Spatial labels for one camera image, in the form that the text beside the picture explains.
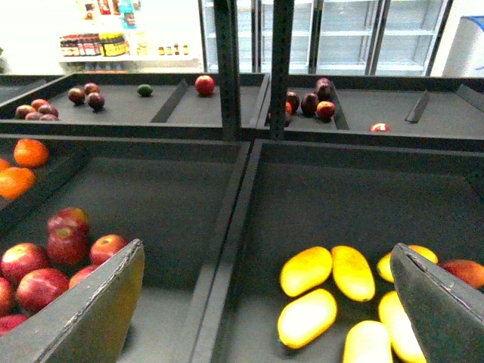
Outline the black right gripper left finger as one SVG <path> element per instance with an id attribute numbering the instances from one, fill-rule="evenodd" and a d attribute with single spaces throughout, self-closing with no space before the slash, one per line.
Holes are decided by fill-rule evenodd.
<path id="1" fill-rule="evenodd" d="M 141 292 L 144 245 L 135 239 L 1 338 L 3 362 L 115 362 Z"/>

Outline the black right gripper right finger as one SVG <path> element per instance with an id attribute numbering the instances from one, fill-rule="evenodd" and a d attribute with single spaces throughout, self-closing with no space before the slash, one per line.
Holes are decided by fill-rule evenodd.
<path id="1" fill-rule="evenodd" d="M 400 302 L 428 362 L 483 361 L 483 293 L 396 244 L 390 269 Z"/>

